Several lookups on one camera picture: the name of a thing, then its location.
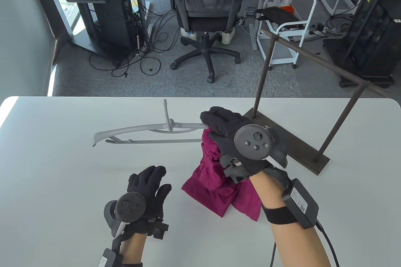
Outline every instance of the gray carpet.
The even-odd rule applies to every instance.
[[[151,10],[156,13],[165,13],[170,9],[169,0],[147,0],[151,2]],[[258,0],[244,0],[242,11],[248,7],[256,7]],[[293,5],[301,15],[306,17],[311,7],[309,0],[296,0]],[[328,13],[318,2],[311,24],[325,22]],[[178,28],[173,17],[162,29],[168,32],[169,38],[158,43],[160,49],[168,48],[174,33]],[[232,43],[218,47],[239,51],[242,63],[236,65],[234,59],[225,55],[212,55],[215,66],[216,80],[208,84],[208,71],[203,57],[193,58],[172,71],[169,65],[175,58],[191,51],[192,46],[184,47],[178,41],[173,49],[162,54],[153,53],[160,59],[162,66],[155,76],[146,76],[139,64],[130,66],[128,77],[113,78],[110,72],[97,71],[88,63],[89,52],[71,45],[66,45],[56,60],[56,76],[53,95],[57,96],[161,96],[161,97],[254,97],[263,66],[263,58],[259,51],[253,51],[250,38],[242,28],[236,28]],[[322,40],[305,42],[304,48],[320,53],[328,59],[322,49]],[[102,58],[93,57],[93,65],[98,68],[112,68],[110,62]],[[145,59],[142,67],[154,69],[157,66],[153,59]],[[290,65],[276,65],[268,73],[263,97],[349,97],[354,88],[341,89],[338,86],[338,77],[326,68],[309,60],[300,58],[298,69],[293,70]],[[401,80],[400,68],[394,72],[397,82]],[[401,102],[399,84],[388,88],[390,97]],[[369,91],[364,97],[376,97]]]

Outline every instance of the sticker label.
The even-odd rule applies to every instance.
[[[102,256],[100,259],[99,265],[97,267],[104,267],[106,265],[107,259]]]
[[[302,213],[305,214],[306,208],[308,207],[308,203],[301,196],[301,194],[297,191],[297,189],[293,188],[290,196],[291,196],[292,200],[298,205],[298,207],[302,211]]]

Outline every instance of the chair base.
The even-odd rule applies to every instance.
[[[236,64],[241,63],[241,57],[240,57],[239,52],[228,50],[228,49],[223,49],[223,48],[213,47],[213,44],[215,41],[217,41],[217,40],[221,41],[220,33],[215,33],[212,36],[212,38],[209,38],[208,33],[203,33],[202,39],[200,42],[193,41],[190,38],[185,38],[185,37],[181,37],[180,40],[181,40],[182,45],[184,45],[184,46],[192,45],[196,49],[185,55],[182,55],[181,57],[179,57],[175,61],[173,61],[172,64],[170,65],[170,68],[172,70],[177,70],[179,67],[179,64],[183,63],[184,61],[188,60],[189,58],[194,58],[195,56],[203,55],[203,57],[206,60],[207,68],[209,70],[209,77],[207,78],[207,82],[209,82],[211,84],[215,81],[215,69],[213,68],[212,59],[210,57],[211,54],[230,55],[232,57],[235,57]]]

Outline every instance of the forearm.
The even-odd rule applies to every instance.
[[[250,178],[266,208],[284,207],[283,188],[265,172]],[[299,223],[271,224],[282,263],[285,267],[330,266],[325,249],[315,228],[304,229]]]
[[[131,239],[121,244],[120,254],[123,256],[123,264],[139,264],[142,262],[142,253],[147,236],[147,234],[135,233]]]

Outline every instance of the white wall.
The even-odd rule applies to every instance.
[[[39,0],[0,0],[0,104],[47,95],[54,43]]]

